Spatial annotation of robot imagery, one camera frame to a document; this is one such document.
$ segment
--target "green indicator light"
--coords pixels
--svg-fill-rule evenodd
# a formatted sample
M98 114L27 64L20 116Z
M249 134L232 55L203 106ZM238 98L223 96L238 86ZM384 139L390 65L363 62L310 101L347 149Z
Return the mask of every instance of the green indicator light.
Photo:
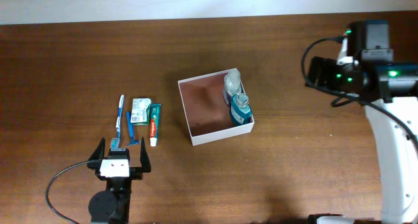
M389 75L390 77L395 77L395 76L397 76L397 75L398 75L398 72L397 72L397 71L389 71L389 72L388 72L388 75Z

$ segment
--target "toiletry item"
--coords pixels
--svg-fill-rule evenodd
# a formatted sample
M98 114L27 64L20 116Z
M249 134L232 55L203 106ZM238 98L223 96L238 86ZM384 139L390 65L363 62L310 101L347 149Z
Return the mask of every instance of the toiletry item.
M231 70L225 75L223 86L223 98L229 107L231 107L231 98L241 93L241 74L237 69Z
M149 125L150 124L150 105L151 99L139 98L132 101L132 125Z
M156 146L157 145L158 123L159 123L160 109L161 109L161 104L159 104L159 103L151 104L151 108L150 108L150 114L151 114L150 144L151 144L151 146Z
M136 144L140 144L141 141L136 141L133 135L133 127L131 123L131 114L129 112L126 112L126 121L128 122L128 130L129 130L129 136L131 137L131 142L128 143L128 146L133 146Z
M245 93L239 93L231 99L231 109L229 114L236 126L249 123L253 112L248 104L248 96Z
M110 149L112 148L119 148L119 143L120 143L120 120L122 118L122 107L123 107L123 100L125 99L124 95L120 96L119 99L119 113L118 113L118 118L116 119L116 132L117 132L117 137L116 138L112 138L112 140L110 141Z

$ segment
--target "white wall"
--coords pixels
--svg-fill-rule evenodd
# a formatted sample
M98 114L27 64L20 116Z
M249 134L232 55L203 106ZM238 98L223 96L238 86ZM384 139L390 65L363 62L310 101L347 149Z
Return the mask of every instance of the white wall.
M418 0L0 0L0 24L418 10Z

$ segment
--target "brown tabletop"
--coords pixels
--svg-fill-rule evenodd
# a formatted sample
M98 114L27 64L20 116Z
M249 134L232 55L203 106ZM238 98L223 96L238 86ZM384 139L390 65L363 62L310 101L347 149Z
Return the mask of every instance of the brown tabletop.
M250 223L314 213L379 218L381 186L372 130L357 104L304 87L300 58L349 22L390 22L395 59L418 62L418 12L318 14L0 26L2 223L65 223L44 190L61 169L116 136L118 100L162 104L152 173L132 184L131 223ZM336 58L339 44L313 55ZM250 134L193 147L178 80L238 68L253 109ZM130 148L140 166L139 146ZM89 223L105 189L85 166L52 186L52 204Z

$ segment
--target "red and green toothpaste tube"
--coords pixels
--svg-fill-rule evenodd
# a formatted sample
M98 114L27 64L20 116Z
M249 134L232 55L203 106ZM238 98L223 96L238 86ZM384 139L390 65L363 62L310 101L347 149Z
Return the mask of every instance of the red and green toothpaste tube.
M157 145L158 140L158 121L159 121L159 111L161 109L161 104L155 103L151 104L150 108L150 144L151 146Z

